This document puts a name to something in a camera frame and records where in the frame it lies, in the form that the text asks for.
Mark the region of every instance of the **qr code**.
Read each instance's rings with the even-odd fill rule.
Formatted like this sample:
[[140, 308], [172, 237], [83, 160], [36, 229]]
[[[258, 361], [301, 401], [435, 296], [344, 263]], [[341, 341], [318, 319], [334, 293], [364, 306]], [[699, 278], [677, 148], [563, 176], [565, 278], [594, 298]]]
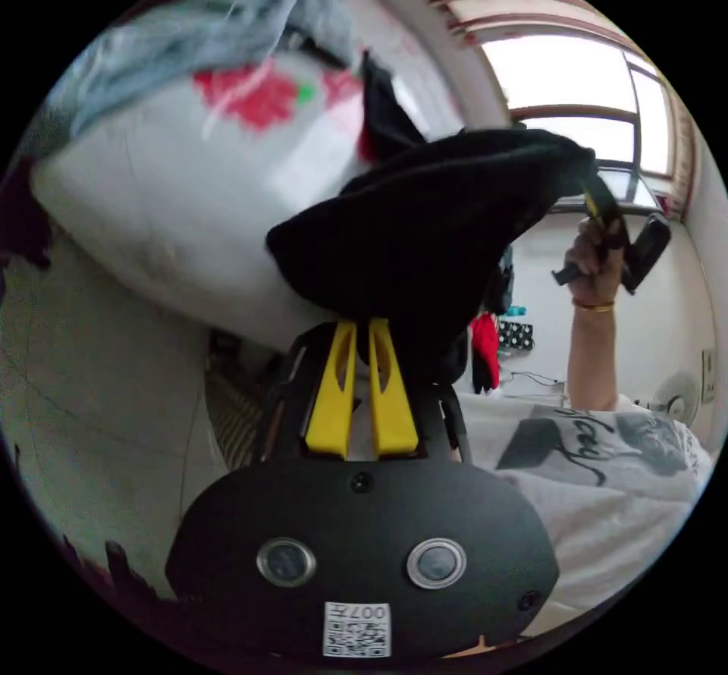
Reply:
[[386, 658], [391, 650], [388, 604], [326, 602], [324, 655]]

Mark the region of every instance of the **wall outlet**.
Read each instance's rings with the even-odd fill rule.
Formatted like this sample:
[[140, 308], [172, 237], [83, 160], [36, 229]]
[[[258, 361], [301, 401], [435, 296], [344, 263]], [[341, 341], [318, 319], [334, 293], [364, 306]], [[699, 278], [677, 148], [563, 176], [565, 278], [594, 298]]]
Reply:
[[715, 399], [715, 349], [703, 349], [703, 392], [701, 402]]

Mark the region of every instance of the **gold bracelet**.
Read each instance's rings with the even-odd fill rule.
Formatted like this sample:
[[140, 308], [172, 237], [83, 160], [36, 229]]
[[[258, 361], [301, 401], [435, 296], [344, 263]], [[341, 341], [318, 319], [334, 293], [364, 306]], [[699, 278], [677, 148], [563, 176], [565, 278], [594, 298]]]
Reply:
[[588, 306], [586, 303], [579, 303], [576, 298], [572, 298], [572, 303], [577, 309], [584, 309], [585, 311], [593, 311], [594, 313], [606, 313], [614, 308], [614, 301], [611, 303], [603, 303], [600, 306]]

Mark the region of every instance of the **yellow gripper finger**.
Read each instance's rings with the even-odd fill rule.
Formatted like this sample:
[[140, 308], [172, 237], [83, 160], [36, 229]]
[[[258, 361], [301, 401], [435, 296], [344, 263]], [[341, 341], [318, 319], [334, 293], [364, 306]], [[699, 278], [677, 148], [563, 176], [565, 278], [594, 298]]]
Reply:
[[394, 353], [389, 324], [384, 319], [373, 319], [369, 323], [369, 370], [377, 458], [414, 454], [418, 443], [417, 430]]
[[356, 324], [339, 321], [306, 431], [306, 446], [312, 453], [347, 458], [355, 362]]

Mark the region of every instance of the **white t-shirt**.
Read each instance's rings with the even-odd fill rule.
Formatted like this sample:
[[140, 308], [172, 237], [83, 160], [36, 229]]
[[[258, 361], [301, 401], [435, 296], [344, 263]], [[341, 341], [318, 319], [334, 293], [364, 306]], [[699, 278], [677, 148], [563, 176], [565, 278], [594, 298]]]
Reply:
[[[372, 460], [368, 394], [360, 391], [349, 459]], [[462, 391], [458, 398], [473, 463], [523, 493], [554, 546], [560, 576], [529, 636], [592, 609], [643, 573], [678, 533], [712, 470], [683, 424], [625, 397], [613, 413]]]

